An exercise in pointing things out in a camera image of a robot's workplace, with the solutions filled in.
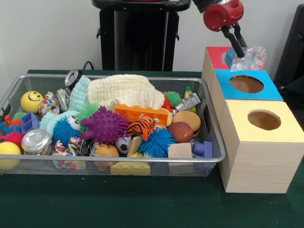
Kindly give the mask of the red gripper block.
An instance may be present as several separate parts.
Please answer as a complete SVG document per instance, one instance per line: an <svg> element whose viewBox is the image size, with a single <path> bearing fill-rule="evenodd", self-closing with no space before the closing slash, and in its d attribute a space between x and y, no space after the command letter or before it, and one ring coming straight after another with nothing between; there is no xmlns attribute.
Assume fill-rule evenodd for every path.
<svg viewBox="0 0 304 228"><path fill-rule="evenodd" d="M203 14L205 26L212 31L222 31L224 37L227 38L238 58L245 56L243 48L247 48L247 44L241 35L241 27L238 22L244 14L244 6L239 0L221 0L206 8Z"/></svg>

